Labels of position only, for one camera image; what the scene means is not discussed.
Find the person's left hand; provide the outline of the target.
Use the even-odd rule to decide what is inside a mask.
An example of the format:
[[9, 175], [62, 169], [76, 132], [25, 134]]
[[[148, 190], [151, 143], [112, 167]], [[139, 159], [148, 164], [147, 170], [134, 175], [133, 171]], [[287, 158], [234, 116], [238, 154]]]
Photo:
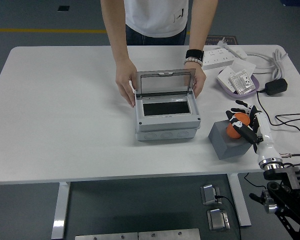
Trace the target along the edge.
[[195, 69], [194, 80], [192, 85], [192, 90], [195, 98], [197, 98], [203, 90], [204, 83], [206, 81], [206, 75], [202, 70], [202, 67], [199, 63], [196, 62], [186, 62], [184, 64], [185, 69]]

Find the person's right hand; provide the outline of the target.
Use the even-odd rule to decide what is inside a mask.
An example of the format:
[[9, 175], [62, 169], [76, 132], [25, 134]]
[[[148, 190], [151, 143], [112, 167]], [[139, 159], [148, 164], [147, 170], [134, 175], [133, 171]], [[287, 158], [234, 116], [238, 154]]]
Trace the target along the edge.
[[115, 83], [117, 84], [120, 95], [132, 108], [136, 105], [134, 94], [136, 88], [136, 72], [137, 68], [129, 58], [116, 62]]

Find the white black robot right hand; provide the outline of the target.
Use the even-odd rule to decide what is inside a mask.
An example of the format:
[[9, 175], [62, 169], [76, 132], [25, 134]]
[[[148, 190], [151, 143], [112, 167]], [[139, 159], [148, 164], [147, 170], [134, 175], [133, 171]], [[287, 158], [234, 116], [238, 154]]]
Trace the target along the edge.
[[[266, 114], [253, 104], [241, 100], [235, 102], [244, 108], [231, 108], [225, 113], [234, 130], [253, 145], [254, 152], [258, 155], [257, 161], [260, 168], [264, 171], [282, 168], [283, 160], [280, 153], [275, 149], [270, 122]], [[246, 114], [250, 123], [244, 124], [235, 116], [236, 113]]]

